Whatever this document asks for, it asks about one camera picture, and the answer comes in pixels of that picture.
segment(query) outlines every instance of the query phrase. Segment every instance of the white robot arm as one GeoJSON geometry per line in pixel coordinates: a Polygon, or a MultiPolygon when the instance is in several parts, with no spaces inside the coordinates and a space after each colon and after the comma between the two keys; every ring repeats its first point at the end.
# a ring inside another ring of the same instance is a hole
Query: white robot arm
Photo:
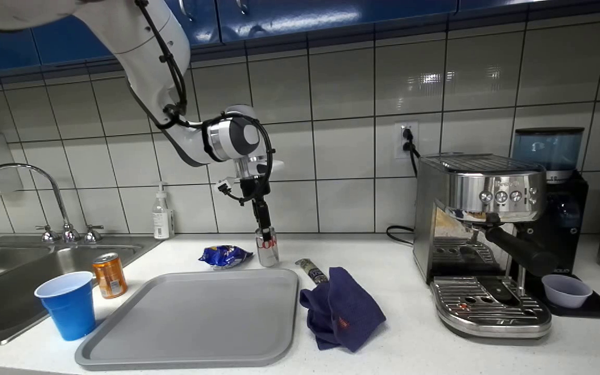
{"type": "Polygon", "coordinates": [[[189,41],[164,0],[0,0],[0,31],[30,29],[64,16],[78,16],[116,53],[127,72],[138,101],[193,166],[235,161],[244,196],[252,201],[263,241],[275,241],[267,203],[274,147],[267,131],[248,105],[219,116],[185,121],[184,72],[189,66],[189,41]],[[267,154],[256,157],[260,138],[267,154]]]}

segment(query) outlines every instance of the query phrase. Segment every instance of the purple cloth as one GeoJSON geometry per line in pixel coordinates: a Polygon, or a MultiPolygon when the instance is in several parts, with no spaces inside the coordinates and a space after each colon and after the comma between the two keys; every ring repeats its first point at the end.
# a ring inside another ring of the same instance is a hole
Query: purple cloth
{"type": "Polygon", "coordinates": [[[330,283],[303,289],[301,303],[309,307],[306,326],[319,350],[345,346],[356,352],[386,320],[380,303],[343,267],[330,269],[330,283]]]}

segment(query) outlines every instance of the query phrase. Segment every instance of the white bottle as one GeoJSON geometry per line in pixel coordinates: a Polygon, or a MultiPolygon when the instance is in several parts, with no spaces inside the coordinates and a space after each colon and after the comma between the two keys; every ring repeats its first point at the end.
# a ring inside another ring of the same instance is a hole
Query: white bottle
{"type": "Polygon", "coordinates": [[[154,200],[154,240],[169,240],[174,236],[176,236],[174,207],[169,207],[168,193],[163,191],[163,183],[158,183],[158,191],[154,200]]]}

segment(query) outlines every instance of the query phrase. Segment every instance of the sink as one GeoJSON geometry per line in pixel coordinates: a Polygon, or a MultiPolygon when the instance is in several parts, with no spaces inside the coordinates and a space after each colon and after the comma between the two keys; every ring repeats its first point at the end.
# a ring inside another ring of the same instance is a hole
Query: sink
{"type": "Polygon", "coordinates": [[[117,251],[124,267],[152,249],[152,240],[103,240],[78,247],[50,249],[31,238],[0,238],[0,343],[10,342],[47,316],[33,289],[70,271],[92,271],[92,261],[117,251]]]}

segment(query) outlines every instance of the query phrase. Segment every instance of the white countertop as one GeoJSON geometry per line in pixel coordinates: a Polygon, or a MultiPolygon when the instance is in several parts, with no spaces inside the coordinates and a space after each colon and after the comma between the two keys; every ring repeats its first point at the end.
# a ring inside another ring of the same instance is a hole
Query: white countertop
{"type": "MultiPolygon", "coordinates": [[[[208,271],[197,257],[204,246],[238,243],[252,247],[252,238],[176,238],[160,243],[126,269],[131,289],[117,299],[103,299],[99,291],[99,319],[108,316],[135,289],[163,272],[208,271]]],[[[312,280],[294,264],[312,257],[323,271],[347,267],[355,278],[375,296],[388,316],[382,328],[361,352],[317,350],[306,328],[306,310],[301,307],[296,337],[289,352],[267,367],[242,368],[180,368],[154,373],[600,373],[600,319],[555,316],[552,332],[535,342],[477,342],[448,330],[434,307],[431,293],[424,283],[412,251],[406,243],[383,236],[306,236],[282,238],[284,264],[299,271],[301,288],[312,280]]],[[[600,264],[596,263],[598,240],[582,238],[575,274],[600,293],[600,264]]],[[[91,373],[75,365],[80,342],[62,342],[50,319],[42,320],[22,337],[0,346],[0,367],[53,373],[91,373]]]]}

